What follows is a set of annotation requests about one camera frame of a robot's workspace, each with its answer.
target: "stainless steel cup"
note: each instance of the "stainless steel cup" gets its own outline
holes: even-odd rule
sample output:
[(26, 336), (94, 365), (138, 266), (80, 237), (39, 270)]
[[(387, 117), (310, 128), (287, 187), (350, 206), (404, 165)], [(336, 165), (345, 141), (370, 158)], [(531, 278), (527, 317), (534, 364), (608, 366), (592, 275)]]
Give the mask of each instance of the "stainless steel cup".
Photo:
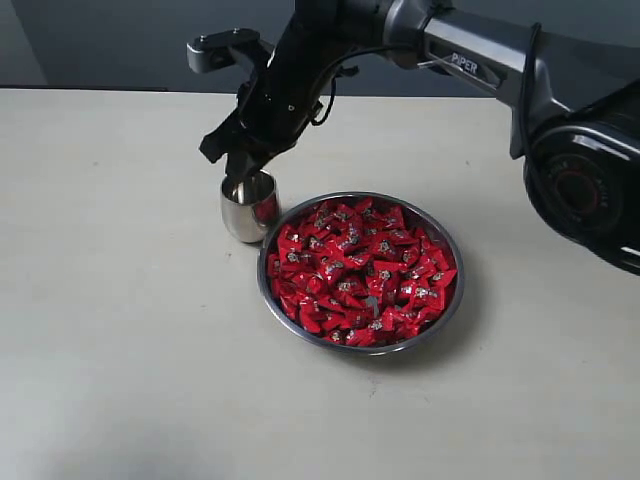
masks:
[(276, 181), (265, 171), (241, 182), (226, 177), (220, 194), (222, 220), (241, 242), (261, 241), (280, 218)]

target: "metal bowl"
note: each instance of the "metal bowl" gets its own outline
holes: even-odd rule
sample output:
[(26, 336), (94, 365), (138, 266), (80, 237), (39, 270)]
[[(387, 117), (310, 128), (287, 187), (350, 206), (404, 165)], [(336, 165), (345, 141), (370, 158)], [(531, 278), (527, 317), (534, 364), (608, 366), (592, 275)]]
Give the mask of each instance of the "metal bowl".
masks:
[[(445, 257), (447, 257), (449, 261), (453, 260), (456, 268), (458, 269), (458, 275), (454, 280), (453, 297), (445, 311), (442, 313), (442, 316), (430, 324), (427, 329), (418, 336), (394, 345), (386, 345), (384, 347), (351, 347), (347, 345), (339, 345), (323, 340), (322, 338), (316, 337), (315, 335), (307, 332), (302, 327), (292, 322), (280, 309), (278, 301), (273, 298), (271, 293), (271, 282), (267, 276), (267, 258), (270, 253), (277, 251), (278, 234), (285, 224), (295, 223), (297, 220), (309, 216), (313, 211), (313, 207), (325, 200), (339, 200), (347, 205), (353, 206), (360, 199), (365, 197), (372, 197), (374, 200), (374, 207), (377, 209), (387, 210), (389, 207), (395, 205), (401, 206), (407, 228), (422, 227), (431, 238), (432, 243), (440, 247)], [(267, 234), (267, 237), (264, 239), (262, 244), (262, 249), (260, 250), (260, 255), (258, 257), (258, 285), (260, 287), (260, 292), (262, 292), (262, 295), (267, 302), (267, 306), (276, 318), (280, 320), (280, 323), (304, 340), (324, 348), (341, 352), (351, 352), (364, 355), (384, 355), (391, 352), (405, 350), (425, 341), (427, 338), (436, 334), (451, 319), (455, 311), (460, 306), (460, 302), (462, 300), (462, 293), (464, 290), (464, 268), (462, 265), (460, 250), (449, 233), (433, 217), (419, 208), (405, 201), (387, 195), (381, 195), (379, 193), (341, 192), (312, 198), (311, 200), (289, 210), (280, 218), (278, 223)]]

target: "gray wall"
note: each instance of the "gray wall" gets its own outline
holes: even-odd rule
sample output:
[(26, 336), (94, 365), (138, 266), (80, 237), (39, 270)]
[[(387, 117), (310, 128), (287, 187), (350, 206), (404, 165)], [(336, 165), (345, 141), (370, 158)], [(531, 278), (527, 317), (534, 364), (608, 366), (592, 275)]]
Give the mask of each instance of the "gray wall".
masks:
[(11, 0), (0, 0), (0, 84), (42, 85), (42, 69)]
[[(234, 26), (279, 37), (293, 0), (13, 0), (51, 85), (166, 87), (235, 91), (239, 69), (192, 74), (185, 41)], [(458, 0), (467, 11), (605, 43), (640, 46), (638, 0)], [(403, 72), (377, 58), (359, 60), (360, 78), (340, 82), (340, 94), (476, 94), (428, 71)]]

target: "white table surface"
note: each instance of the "white table surface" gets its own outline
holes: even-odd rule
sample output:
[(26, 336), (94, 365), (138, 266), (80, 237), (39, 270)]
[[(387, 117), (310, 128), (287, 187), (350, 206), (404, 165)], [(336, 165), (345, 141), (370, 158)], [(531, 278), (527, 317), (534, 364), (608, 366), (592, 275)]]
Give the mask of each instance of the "white table surface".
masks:
[(438, 218), (463, 304), (423, 348), (291, 335), (197, 150), (230, 95), (0, 91), (0, 478), (632, 479), (640, 281), (549, 230), (486, 99), (339, 98), (270, 165)]

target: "robotic arm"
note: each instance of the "robotic arm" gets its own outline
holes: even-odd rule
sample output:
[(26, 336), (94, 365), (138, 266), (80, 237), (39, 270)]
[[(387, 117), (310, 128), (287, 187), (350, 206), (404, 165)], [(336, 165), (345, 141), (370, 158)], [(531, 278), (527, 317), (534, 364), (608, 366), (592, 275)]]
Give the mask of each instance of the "robotic arm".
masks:
[(609, 263), (640, 274), (640, 49), (599, 45), (460, 12), (449, 0), (297, 0), (273, 49), (251, 30), (187, 46), (206, 73), (244, 65), (238, 107), (200, 150), (228, 175), (255, 174), (295, 146), (343, 61), (385, 55), (435, 68), (513, 111), (510, 154), (543, 219)]

